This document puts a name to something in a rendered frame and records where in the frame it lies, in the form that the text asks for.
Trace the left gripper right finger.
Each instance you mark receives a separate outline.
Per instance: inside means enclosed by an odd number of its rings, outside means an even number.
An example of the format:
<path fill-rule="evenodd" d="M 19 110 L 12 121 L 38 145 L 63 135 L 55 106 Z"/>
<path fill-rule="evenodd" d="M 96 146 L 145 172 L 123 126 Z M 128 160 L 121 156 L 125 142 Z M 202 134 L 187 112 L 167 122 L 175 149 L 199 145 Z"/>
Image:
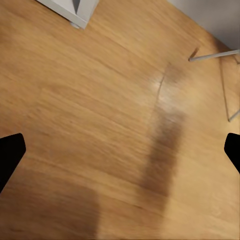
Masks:
<path fill-rule="evenodd" d="M 228 133 L 224 151 L 240 173 L 240 135 Z"/>

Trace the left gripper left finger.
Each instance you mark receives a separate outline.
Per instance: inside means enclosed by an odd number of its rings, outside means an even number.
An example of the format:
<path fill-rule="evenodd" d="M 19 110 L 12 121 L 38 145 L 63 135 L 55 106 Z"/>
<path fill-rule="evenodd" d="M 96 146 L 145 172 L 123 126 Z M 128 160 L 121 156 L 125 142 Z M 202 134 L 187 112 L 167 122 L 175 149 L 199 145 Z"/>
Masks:
<path fill-rule="evenodd" d="M 0 138 L 0 193 L 26 152 L 21 133 Z"/>

